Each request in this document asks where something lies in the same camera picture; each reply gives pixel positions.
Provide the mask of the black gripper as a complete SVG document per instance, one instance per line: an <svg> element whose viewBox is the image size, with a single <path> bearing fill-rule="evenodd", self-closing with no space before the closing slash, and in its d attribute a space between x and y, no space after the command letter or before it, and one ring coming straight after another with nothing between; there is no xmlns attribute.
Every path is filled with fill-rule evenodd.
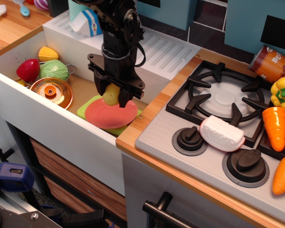
<svg viewBox="0 0 285 228"><path fill-rule="evenodd" d="M103 95L110 84L120 88L118 102L125 108L133 97L138 99L144 95L145 83L137 75L134 64L129 58L111 59L97 54L88 54L88 69L94 73L97 91Z"/></svg>

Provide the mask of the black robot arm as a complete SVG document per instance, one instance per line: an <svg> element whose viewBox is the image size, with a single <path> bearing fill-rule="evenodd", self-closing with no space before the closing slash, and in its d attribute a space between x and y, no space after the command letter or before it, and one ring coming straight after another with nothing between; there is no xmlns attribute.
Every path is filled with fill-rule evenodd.
<svg viewBox="0 0 285 228"><path fill-rule="evenodd" d="M118 103L121 108L136 97L144 95L145 83L135 69L137 52L144 53L140 41L144 39L135 2L133 0L79 0L78 4L90 8L98 17L103 32L102 54L89 54L88 68L94 73L97 91L103 95L110 84L120 89Z"/></svg>

